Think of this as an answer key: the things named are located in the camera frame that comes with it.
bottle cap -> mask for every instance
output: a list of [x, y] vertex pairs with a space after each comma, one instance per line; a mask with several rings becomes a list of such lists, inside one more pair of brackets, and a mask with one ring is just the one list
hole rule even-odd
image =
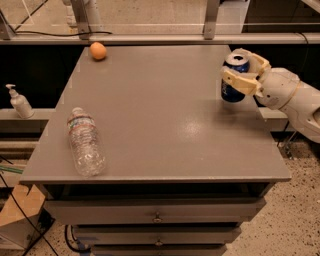
[[12, 89], [13, 87], [16, 87], [14, 84], [7, 84], [6, 87], [9, 89], [11, 98], [17, 97], [19, 95], [16, 90]]

table top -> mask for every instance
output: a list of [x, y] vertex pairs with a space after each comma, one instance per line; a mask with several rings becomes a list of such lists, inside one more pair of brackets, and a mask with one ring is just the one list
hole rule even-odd
[[[221, 99], [225, 45], [85, 48], [22, 183], [276, 182], [290, 174], [252, 97]], [[67, 118], [82, 107], [106, 151], [104, 173], [74, 167]]]

gray drawer cabinet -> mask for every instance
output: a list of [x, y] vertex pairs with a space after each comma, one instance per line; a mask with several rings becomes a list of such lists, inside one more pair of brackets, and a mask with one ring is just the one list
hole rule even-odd
[[259, 199], [162, 199], [48, 201], [45, 208], [63, 224], [167, 224], [243, 222], [265, 205]]
[[221, 256], [224, 245], [94, 246], [96, 256]]
[[[290, 180], [252, 97], [221, 99], [227, 45], [85, 48], [21, 177], [107, 256], [221, 256], [277, 182]], [[82, 107], [107, 168], [83, 178], [66, 120]]]
[[172, 245], [225, 244], [240, 234], [240, 228], [208, 226], [75, 227], [75, 236], [85, 244]]

bottle label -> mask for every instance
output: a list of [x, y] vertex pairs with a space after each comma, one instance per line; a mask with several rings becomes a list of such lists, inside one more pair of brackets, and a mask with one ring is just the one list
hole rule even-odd
[[68, 123], [69, 131], [72, 131], [73, 129], [82, 125], [89, 125], [93, 127], [96, 126], [94, 120], [90, 116], [78, 116], [70, 120], [70, 122]]

orange ball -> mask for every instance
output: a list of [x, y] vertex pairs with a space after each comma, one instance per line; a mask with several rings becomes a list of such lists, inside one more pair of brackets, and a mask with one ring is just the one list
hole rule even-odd
[[107, 56], [107, 48], [99, 42], [91, 44], [90, 52], [92, 57], [96, 60], [102, 60]]

